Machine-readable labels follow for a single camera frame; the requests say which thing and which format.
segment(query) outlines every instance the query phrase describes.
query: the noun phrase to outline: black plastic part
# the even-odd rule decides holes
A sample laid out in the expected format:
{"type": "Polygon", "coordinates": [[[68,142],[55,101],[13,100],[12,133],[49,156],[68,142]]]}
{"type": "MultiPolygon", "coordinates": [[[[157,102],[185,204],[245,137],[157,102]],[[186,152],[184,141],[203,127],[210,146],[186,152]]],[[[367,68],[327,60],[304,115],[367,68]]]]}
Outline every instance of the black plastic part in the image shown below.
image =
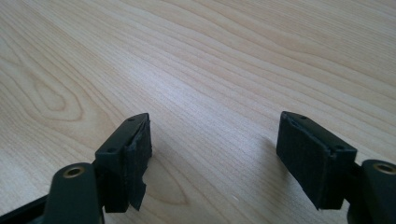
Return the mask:
{"type": "Polygon", "coordinates": [[[55,174],[43,223],[104,223],[91,164],[82,162],[68,165],[55,174]]]}
{"type": "Polygon", "coordinates": [[[151,153],[149,114],[125,120],[96,151],[93,164],[104,179],[99,190],[107,213],[125,212],[128,201],[139,210],[151,153]]]}
{"type": "Polygon", "coordinates": [[[357,149],[302,115],[282,112],[276,154],[317,209],[340,209],[357,149]]]}
{"type": "Polygon", "coordinates": [[[368,160],[361,169],[363,197],[374,223],[396,223],[396,165],[368,160]]]}
{"type": "Polygon", "coordinates": [[[47,195],[0,217],[1,224],[41,223],[47,195]]]}

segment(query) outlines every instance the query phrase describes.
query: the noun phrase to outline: light wood surface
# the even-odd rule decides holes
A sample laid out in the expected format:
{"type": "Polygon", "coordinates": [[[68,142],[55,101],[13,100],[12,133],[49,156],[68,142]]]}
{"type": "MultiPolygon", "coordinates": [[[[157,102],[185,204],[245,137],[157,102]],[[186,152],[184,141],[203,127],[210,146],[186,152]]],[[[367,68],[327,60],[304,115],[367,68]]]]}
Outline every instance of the light wood surface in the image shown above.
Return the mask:
{"type": "Polygon", "coordinates": [[[106,223],[346,223],[276,156],[301,113],[396,162],[396,2],[0,2],[0,215],[149,112],[140,212],[106,223]]]}

